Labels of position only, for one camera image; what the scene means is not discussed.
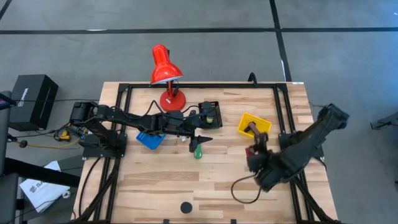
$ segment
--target yellow box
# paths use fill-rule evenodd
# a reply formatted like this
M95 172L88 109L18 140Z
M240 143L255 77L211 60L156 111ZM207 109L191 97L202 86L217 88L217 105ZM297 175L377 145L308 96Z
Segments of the yellow box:
M254 122L256 124L256 128L260 131L260 133L266 132L269 134L269 132L271 131L271 122L258 118L249 113L244 113L238 126L239 134L243 134L244 136L254 139L254 133L251 130L246 133L244 132L250 122Z

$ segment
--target blue object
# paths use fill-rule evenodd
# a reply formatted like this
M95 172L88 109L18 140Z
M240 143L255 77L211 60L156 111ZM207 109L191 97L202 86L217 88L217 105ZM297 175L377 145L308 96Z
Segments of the blue object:
M136 139L143 145L148 147L150 150L155 150L157 146L163 141L164 137L166 137L166 134L150 136L148 134L139 133Z

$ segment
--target black line on floor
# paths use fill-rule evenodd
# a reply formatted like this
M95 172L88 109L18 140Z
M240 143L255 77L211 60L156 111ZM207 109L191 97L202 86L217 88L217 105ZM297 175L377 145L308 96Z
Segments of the black line on floor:
M398 32L398 27L358 27L358 28L280 28L279 20L275 28L270 27L225 27L225 28L169 28L169 29L92 29L92 30L0 30L0 35L14 34L189 34L189 33L256 33L256 32Z
M0 34L186 34L227 32L275 32L266 27L171 28L171 29L93 29L93 30L0 30Z
M3 7L1 8L0 11L0 20L2 19L2 17L4 16L4 14L6 13L8 6L11 4L12 0L7 0L6 3L4 3Z
M281 32L398 32L398 27L281 28Z
M284 70L285 81L286 82L291 82L292 81L292 76L290 75L289 63L287 61L284 38L283 38L282 33L280 31L279 17L278 17L278 12L277 12L277 9L276 9L275 0L269 0L269 4L271 6L272 18L274 20L275 34L276 34L276 39L278 41L279 55L280 55L280 59L282 61L282 67L283 67L283 70Z

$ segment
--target green object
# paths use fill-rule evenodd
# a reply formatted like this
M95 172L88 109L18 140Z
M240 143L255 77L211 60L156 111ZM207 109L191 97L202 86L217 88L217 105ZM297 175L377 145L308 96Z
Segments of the green object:
M202 153L201 153L201 146L198 145L197 149L195 150L195 152L193 153L193 156L195 159L200 159L202 157Z

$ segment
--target lamp shade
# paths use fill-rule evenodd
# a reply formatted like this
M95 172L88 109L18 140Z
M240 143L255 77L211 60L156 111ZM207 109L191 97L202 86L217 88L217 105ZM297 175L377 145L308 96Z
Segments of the lamp shade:
M152 49L155 69L152 72L151 84L165 83L182 77L181 70L171 63L169 52L163 45L156 45Z

